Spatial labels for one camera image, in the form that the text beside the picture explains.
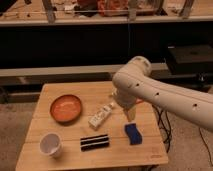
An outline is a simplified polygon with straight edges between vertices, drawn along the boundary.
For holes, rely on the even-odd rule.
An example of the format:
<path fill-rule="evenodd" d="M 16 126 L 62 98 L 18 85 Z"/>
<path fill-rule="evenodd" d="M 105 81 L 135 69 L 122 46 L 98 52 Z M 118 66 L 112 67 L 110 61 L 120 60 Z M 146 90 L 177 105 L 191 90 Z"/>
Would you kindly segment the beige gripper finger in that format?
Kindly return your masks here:
<path fill-rule="evenodd" d="M 136 116 L 136 107 L 133 106 L 132 108 L 126 110 L 125 114 L 126 114 L 127 120 L 129 122 L 132 122 L 135 119 L 135 116 Z"/>

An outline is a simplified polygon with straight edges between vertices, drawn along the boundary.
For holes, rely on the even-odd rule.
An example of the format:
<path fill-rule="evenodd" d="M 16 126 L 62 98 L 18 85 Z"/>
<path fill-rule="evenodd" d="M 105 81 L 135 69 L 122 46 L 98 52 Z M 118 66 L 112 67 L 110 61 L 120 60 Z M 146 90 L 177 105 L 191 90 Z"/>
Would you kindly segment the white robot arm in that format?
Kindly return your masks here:
<path fill-rule="evenodd" d="M 151 63 L 143 56 L 135 56 L 121 67 L 112 78 L 117 104 L 128 110 L 142 99 L 213 132 L 212 94 L 166 84 L 150 74 Z"/>

